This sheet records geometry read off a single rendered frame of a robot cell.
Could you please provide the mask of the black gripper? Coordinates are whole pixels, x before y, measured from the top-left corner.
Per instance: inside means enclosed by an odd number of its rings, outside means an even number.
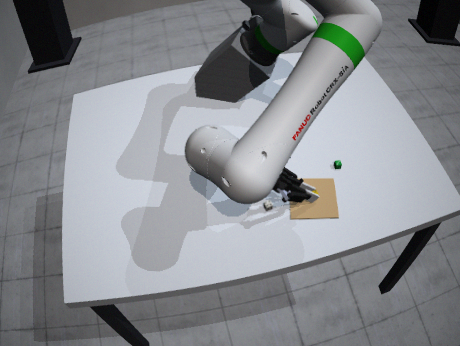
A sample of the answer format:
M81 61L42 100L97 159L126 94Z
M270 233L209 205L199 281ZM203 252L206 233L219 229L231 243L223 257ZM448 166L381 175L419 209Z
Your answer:
M284 167L273 190L282 194L282 197L284 197L282 198L282 201L284 203L287 201L301 203L303 200L307 200L313 203L315 200L317 200L319 195L311 192L316 190L315 187L304 183L303 179L299 180L297 178L298 176L296 174Z

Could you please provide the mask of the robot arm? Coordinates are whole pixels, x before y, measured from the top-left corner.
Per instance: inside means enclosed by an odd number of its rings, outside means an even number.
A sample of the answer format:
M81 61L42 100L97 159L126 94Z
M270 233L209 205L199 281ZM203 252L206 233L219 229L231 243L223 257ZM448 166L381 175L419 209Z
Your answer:
M223 127L205 125L186 141L185 158L194 172L231 200L253 204L269 195L308 128L374 44L382 16L371 0L305 0L324 17L318 27L315 14L300 0L240 1L252 9L252 19L242 22L247 31L240 36L241 46L262 66L274 64L280 53L317 29L241 139Z

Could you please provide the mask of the tan flat mat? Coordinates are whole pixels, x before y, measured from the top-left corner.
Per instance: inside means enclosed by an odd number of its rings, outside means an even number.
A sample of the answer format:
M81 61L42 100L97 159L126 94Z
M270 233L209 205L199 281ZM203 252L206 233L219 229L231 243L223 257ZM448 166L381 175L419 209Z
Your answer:
M302 178L304 183L316 188L319 198L313 203L307 200L290 201L291 220L339 218L334 178Z

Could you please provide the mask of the white die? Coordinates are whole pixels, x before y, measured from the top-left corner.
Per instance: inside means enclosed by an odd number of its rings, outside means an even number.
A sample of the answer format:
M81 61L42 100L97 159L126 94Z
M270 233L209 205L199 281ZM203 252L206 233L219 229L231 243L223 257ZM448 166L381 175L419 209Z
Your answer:
M265 208L266 211L269 211L273 209L273 204L271 201L266 201L264 202L263 207Z

